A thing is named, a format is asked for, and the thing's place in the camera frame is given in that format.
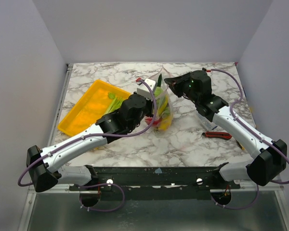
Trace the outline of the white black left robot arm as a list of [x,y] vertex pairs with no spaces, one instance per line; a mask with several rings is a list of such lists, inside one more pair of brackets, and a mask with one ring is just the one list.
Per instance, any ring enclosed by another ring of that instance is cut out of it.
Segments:
[[124,100],[121,107],[105,114],[81,133],[53,146],[39,148],[31,146],[26,154],[26,167],[36,192],[44,192],[59,183],[82,185],[92,190],[97,178],[90,166],[77,167],[66,172],[62,167],[83,153],[112,143],[120,138],[140,135],[133,133],[142,119],[156,111],[156,100],[134,93]]

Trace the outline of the red toy tomato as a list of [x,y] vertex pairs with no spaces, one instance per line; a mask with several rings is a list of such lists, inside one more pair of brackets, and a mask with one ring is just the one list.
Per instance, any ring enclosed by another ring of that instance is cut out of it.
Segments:
[[159,123],[160,123],[160,119],[155,119],[154,121],[153,121],[153,118],[152,117],[146,117],[145,118],[145,122],[146,122],[146,124],[151,124],[152,123],[152,126],[153,127],[157,127],[158,125],[159,125]]

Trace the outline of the green toy cabbage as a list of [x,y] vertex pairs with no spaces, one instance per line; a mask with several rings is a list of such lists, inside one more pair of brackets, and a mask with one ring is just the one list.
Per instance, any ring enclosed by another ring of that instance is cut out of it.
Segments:
[[157,100],[159,95],[161,95],[163,93],[163,88],[162,87],[156,87],[155,91],[154,91],[154,97]]

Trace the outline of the green toy scallion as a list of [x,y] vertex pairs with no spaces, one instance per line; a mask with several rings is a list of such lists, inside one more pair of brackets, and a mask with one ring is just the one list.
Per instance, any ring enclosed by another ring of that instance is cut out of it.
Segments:
[[157,86],[161,87],[161,83],[162,83],[162,74],[159,74],[158,81],[157,81]]

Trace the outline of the clear zip top bag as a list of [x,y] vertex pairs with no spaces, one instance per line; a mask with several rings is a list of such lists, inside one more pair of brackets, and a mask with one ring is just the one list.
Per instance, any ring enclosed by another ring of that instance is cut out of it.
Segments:
[[155,81],[154,96],[157,103],[157,114],[152,124],[152,130],[155,133],[164,133],[172,124],[173,109],[168,93],[169,87],[165,83],[165,79],[171,77],[171,74],[162,65],[162,68],[157,74],[149,77]]

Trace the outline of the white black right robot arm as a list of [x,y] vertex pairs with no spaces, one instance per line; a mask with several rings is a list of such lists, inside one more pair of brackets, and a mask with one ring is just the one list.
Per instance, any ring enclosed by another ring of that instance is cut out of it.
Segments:
[[206,70],[166,78],[165,83],[177,97],[189,99],[197,112],[227,131],[252,157],[252,161],[225,163],[212,176],[216,188],[224,188],[233,180],[251,180],[265,186],[286,168],[287,145],[273,141],[231,111],[229,104],[212,93],[211,78]]

